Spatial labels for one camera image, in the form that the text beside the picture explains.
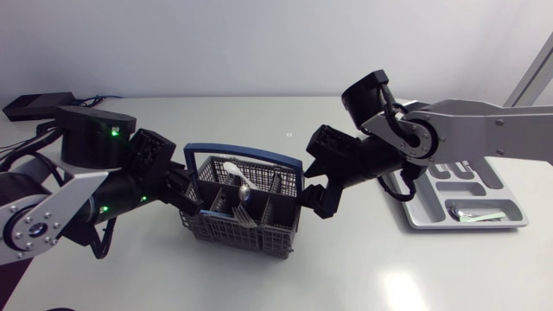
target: white spoon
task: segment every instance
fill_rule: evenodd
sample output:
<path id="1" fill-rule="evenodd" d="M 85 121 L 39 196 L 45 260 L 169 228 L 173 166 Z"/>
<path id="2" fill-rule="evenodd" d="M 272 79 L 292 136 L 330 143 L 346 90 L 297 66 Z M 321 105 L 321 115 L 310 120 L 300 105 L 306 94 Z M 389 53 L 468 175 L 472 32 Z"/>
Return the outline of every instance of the white spoon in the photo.
<path id="1" fill-rule="evenodd" d="M 227 171 L 229 174 L 232 174 L 232 175 L 236 175 L 236 176 L 240 176 L 242 178 L 244 178 L 244 181 L 245 183 L 248 184 L 248 186 L 250 186 L 250 188 L 254 189 L 254 190 L 259 190 L 259 187 L 256 186 L 256 184 L 254 184 L 253 182 L 251 182 L 249 179 L 247 179 L 244 174 L 242 174 L 242 171 L 240 170 L 240 168 L 238 168 L 236 166 L 236 164 L 232 163 L 232 162 L 224 162 L 223 163 L 223 168 L 225 169 L 225 171 Z"/>

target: gray plastic basket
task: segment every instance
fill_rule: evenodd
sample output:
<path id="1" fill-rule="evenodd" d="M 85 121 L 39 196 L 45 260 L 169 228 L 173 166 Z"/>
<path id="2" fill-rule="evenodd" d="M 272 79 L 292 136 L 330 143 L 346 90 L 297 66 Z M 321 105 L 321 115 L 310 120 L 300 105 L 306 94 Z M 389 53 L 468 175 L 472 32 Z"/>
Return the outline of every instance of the gray plastic basket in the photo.
<path id="1" fill-rule="evenodd" d="M 280 165 L 210 155 L 196 170 L 196 152 L 247 156 Z M 288 257 L 300 218 L 296 196 L 303 189 L 301 161 L 259 149 L 210 143 L 187 145 L 185 157 L 188 167 L 197 171 L 198 195 L 205 202 L 198 214 L 181 212 L 182 224 L 197 239 Z M 232 207 L 239 204 L 238 188 L 245 182 L 229 175 L 223 169 L 224 162 L 236 164 L 260 188 L 251 190 L 251 203 L 245 207 L 256 221 L 256 228 L 241 226 L 232 215 Z"/>

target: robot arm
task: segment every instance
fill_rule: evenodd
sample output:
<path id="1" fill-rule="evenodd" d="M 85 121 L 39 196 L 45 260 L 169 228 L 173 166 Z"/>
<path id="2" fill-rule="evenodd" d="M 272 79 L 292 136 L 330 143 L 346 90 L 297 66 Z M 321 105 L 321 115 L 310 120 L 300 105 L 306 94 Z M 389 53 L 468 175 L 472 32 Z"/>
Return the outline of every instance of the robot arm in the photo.
<path id="1" fill-rule="evenodd" d="M 380 70 L 342 94 L 344 106 L 366 138 L 322 125 L 309 142 L 307 151 L 315 160 L 305 175 L 326 175 L 328 184 L 306 188 L 302 204 L 322 218 L 334 215 L 343 189 L 373 178 L 395 199 L 410 200 L 416 192 L 413 180 L 431 164 L 484 156 L 553 164 L 553 147 L 544 141 L 553 122 L 553 107 L 502 108 L 464 100 L 401 106 L 387 83 Z M 398 169 L 409 194 L 393 193 L 381 177 Z"/>
<path id="2" fill-rule="evenodd" d="M 201 208 L 201 200 L 187 196 L 195 187 L 192 172 L 171 162 L 174 143 L 143 129 L 129 140 L 135 122 L 129 116 L 62 110 L 56 120 L 63 132 L 61 153 L 42 155 L 32 148 L 29 155 L 35 159 L 0 173 L 0 265 L 49 251 L 61 237 L 90 246 L 96 258 L 103 258 L 118 215 L 154 200 L 188 214 Z M 4 170 L 14 160 L 2 163 Z M 50 192 L 42 183 L 57 170 L 64 178 L 58 176 L 60 187 Z M 94 226 L 103 222 L 107 227 L 100 239 Z"/>

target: cutlery tray compartment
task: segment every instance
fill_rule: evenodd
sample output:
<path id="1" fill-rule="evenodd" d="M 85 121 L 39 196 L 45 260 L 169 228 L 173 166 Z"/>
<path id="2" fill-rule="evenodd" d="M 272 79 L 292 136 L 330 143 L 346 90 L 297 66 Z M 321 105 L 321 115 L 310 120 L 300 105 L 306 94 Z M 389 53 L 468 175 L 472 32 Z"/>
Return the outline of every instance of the cutlery tray compartment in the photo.
<path id="1" fill-rule="evenodd" d="M 395 191 L 408 193 L 399 171 L 387 176 Z M 431 165 L 415 181 L 416 195 L 403 202 L 412 227 L 417 229 L 513 228 L 528 225 L 524 211 L 511 190 L 486 158 L 473 162 Z M 460 222 L 451 212 L 456 206 L 464 213 L 486 215 L 505 213 L 499 221 Z"/>

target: tabletop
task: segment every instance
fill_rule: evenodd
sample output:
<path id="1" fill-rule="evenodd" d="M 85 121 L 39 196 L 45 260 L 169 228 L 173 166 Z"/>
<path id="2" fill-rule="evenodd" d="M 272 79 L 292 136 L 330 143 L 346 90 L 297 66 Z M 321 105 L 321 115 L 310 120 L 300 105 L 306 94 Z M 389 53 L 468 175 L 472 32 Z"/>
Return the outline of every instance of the tabletop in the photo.
<path id="1" fill-rule="evenodd" d="M 303 161 L 328 124 L 356 135 L 339 98 L 126 98 L 98 109 L 137 118 L 177 144 L 229 143 Z M 39 121 L 0 117 L 0 145 Z M 60 143 L 48 146 L 57 150 Z M 157 201 L 118 217 L 102 260 L 62 239 L 36 257 L 6 310 L 466 310 L 553 309 L 553 168 L 492 159 L 530 224 L 509 230 L 416 230 L 376 181 L 350 187 L 331 219 L 302 209 L 294 252 L 269 257 L 196 240 Z M 324 178 L 306 180 L 325 184 Z"/>

